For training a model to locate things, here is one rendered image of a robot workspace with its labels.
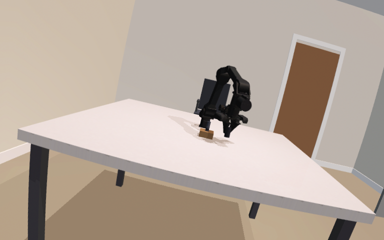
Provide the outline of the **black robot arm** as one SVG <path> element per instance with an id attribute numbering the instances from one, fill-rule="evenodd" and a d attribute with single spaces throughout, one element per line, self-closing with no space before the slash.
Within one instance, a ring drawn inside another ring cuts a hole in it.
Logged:
<path id="1" fill-rule="evenodd" d="M 242 111 L 247 112 L 251 109 L 252 103 L 250 102 L 250 83 L 243 79 L 237 71 L 237 68 L 234 66 L 226 66 L 220 67 L 216 71 L 216 84 L 209 99 L 209 102 L 204 105 L 202 110 L 199 113 L 199 117 L 201 117 L 199 127 L 205 128 L 207 126 L 207 122 L 209 119 L 214 119 L 214 114 L 217 112 L 216 104 L 220 97 L 220 94 L 223 90 L 223 87 L 229 80 L 233 81 L 233 95 L 230 103 L 234 106 L 237 106 Z M 226 114 L 229 110 L 229 106 L 225 107 L 220 104 L 218 110 L 221 113 Z"/>

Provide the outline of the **brown square block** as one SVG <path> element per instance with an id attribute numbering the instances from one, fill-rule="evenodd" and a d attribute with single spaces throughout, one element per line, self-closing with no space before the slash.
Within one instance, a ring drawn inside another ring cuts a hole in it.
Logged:
<path id="1" fill-rule="evenodd" d="M 206 131 L 206 129 L 200 128 L 199 137 L 213 140 L 213 136 L 214 136 L 214 131 L 212 130 Z"/>

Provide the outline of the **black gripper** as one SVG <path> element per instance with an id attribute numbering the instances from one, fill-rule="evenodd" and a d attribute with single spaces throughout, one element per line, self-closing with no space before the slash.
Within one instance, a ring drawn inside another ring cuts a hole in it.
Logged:
<path id="1" fill-rule="evenodd" d="M 231 132 L 238 126 L 240 125 L 240 121 L 242 121 L 243 124 L 248 123 L 248 118 L 245 117 L 244 115 L 239 114 L 240 111 L 242 111 L 239 107 L 233 105 L 233 104 L 228 104 L 228 112 L 223 114 L 222 112 L 216 112 L 214 113 L 214 118 L 217 120 L 221 121 L 223 123 L 223 133 L 225 134 L 226 131 L 228 130 L 229 126 L 231 128 Z M 231 123 L 230 123 L 231 121 Z"/>

